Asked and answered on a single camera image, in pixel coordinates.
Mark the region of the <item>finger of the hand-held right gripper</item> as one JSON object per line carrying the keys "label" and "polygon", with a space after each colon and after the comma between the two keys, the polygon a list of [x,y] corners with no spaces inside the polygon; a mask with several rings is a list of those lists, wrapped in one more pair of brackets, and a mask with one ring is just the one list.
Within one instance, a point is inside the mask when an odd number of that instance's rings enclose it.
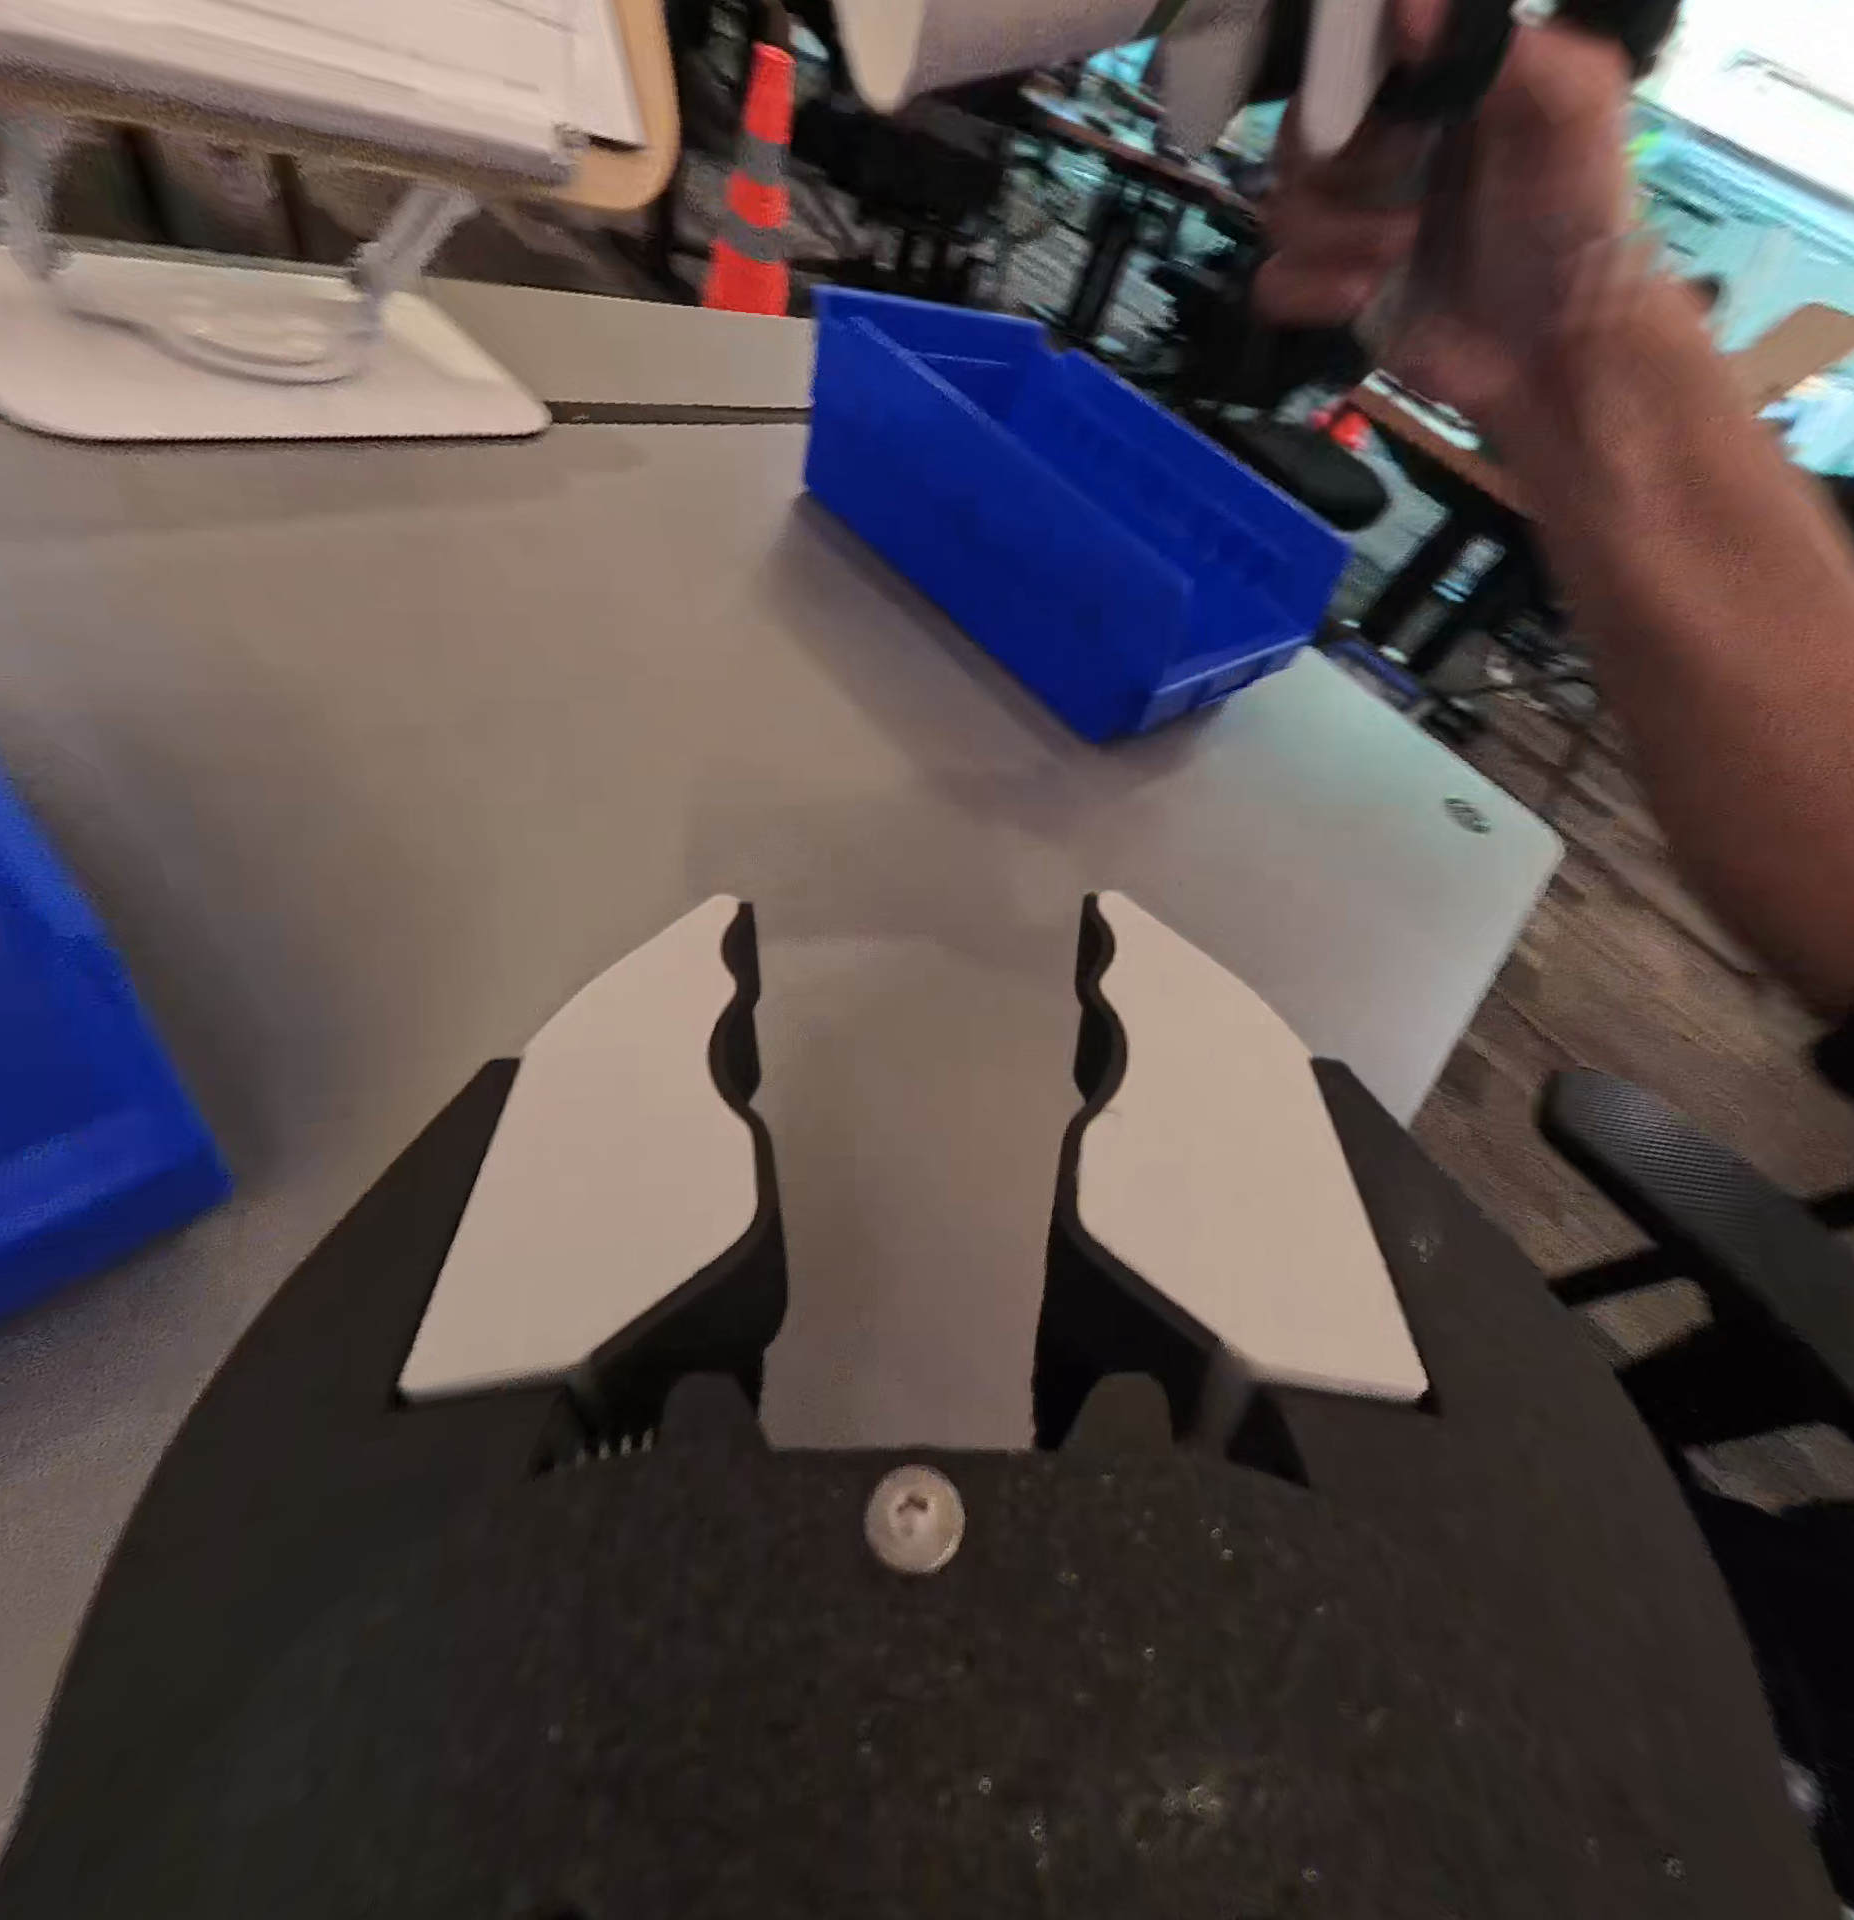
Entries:
{"label": "finger of the hand-held right gripper", "polygon": [[1175,156],[1206,156],[1248,112],[1278,0],[1172,0],[1157,4],[1149,96]]}

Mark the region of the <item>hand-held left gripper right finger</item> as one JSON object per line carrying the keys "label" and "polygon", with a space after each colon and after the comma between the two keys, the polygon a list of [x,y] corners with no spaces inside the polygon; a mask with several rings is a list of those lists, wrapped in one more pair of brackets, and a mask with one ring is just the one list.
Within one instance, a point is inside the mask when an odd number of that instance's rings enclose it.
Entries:
{"label": "hand-held left gripper right finger", "polygon": [[1278,1397],[1424,1406],[1308,1044],[1132,896],[1083,904],[1035,1445],[1135,1376],[1175,1445],[1299,1464]]}

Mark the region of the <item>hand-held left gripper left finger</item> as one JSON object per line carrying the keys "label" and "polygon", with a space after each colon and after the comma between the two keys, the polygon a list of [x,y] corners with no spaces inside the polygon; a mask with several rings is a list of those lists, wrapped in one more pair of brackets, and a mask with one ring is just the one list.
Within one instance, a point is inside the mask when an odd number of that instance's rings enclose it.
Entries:
{"label": "hand-held left gripper left finger", "polygon": [[704,896],[522,1044],[403,1399],[563,1390],[600,1454],[643,1445],[686,1376],[759,1406],[787,1229],[754,1006],[754,910]]}

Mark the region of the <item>green banded white paper cup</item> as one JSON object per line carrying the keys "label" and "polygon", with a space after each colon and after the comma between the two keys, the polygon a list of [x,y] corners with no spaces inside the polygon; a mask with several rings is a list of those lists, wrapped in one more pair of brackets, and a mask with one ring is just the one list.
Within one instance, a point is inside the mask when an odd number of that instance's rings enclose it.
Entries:
{"label": "green banded white paper cup", "polygon": [[837,0],[846,73],[865,112],[1021,77],[1132,43],[1149,0]]}

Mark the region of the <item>blue plastic bin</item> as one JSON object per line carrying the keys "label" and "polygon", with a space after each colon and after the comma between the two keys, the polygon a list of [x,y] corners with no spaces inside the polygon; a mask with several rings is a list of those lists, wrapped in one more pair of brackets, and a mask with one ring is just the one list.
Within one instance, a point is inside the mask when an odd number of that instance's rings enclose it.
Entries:
{"label": "blue plastic bin", "polygon": [[1083,745],[1283,673],[1351,536],[1035,318],[814,292],[808,493]]}
{"label": "blue plastic bin", "polygon": [[0,771],[0,1319],[232,1190],[103,917]]}

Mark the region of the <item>person's right forearm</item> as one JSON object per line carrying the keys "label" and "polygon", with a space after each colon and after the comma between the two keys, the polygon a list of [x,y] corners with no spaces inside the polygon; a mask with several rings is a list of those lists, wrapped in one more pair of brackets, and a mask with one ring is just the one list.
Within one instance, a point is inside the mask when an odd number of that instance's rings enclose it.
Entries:
{"label": "person's right forearm", "polygon": [[1491,443],[1594,647],[1661,843],[1809,1013],[1854,1013],[1854,536],[1672,281],[1607,287]]}

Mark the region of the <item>person's right hand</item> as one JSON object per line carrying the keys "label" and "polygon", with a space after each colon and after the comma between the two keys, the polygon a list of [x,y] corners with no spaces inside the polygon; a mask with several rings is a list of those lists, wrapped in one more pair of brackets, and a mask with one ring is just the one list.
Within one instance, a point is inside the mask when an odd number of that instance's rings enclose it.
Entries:
{"label": "person's right hand", "polygon": [[1254,305],[1357,326],[1368,361],[1483,434],[1570,339],[1640,287],[1630,240],[1630,50],[1580,20],[1524,20],[1441,181],[1441,136],[1368,114],[1327,162],[1278,140]]}

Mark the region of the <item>wooden table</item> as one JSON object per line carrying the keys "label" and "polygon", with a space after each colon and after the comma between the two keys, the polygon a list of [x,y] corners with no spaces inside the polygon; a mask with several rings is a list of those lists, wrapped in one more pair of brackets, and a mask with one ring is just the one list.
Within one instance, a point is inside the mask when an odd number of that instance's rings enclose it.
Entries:
{"label": "wooden table", "polygon": [[1468,423],[1384,373],[1351,391],[1351,409],[1373,427],[1407,488],[1441,503],[1441,524],[1396,566],[1363,612],[1363,640],[1432,685],[1468,631],[1501,631],[1539,599],[1532,524]]}

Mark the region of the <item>black office chair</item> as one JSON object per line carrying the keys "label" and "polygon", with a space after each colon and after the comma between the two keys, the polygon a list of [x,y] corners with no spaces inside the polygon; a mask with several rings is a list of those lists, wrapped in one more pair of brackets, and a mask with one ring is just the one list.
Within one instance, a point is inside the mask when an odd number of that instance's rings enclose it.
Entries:
{"label": "black office chair", "polygon": [[1242,466],[1254,466],[1264,488],[1278,488],[1336,529],[1368,529],[1390,511],[1384,477],[1363,454],[1351,454],[1327,427],[1242,419],[1218,423],[1218,443]]}

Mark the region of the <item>orange traffic cone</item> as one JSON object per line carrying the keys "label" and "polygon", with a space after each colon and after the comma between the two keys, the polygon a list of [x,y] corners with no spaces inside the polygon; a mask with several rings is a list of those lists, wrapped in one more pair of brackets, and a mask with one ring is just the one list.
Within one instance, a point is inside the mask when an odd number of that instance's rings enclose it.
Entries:
{"label": "orange traffic cone", "polygon": [[787,269],[787,140],[794,140],[794,50],[751,50],[751,101],[737,162],[720,181],[720,217],[709,228],[709,265],[694,302],[717,311],[787,318],[794,269]]}

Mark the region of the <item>printed instruction sheet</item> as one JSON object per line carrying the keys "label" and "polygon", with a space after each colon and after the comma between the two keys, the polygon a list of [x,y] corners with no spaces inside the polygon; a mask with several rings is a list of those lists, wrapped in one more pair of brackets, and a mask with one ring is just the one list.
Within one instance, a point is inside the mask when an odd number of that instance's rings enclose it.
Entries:
{"label": "printed instruction sheet", "polygon": [[389,145],[643,145],[620,28],[574,0],[0,0],[0,73]]}

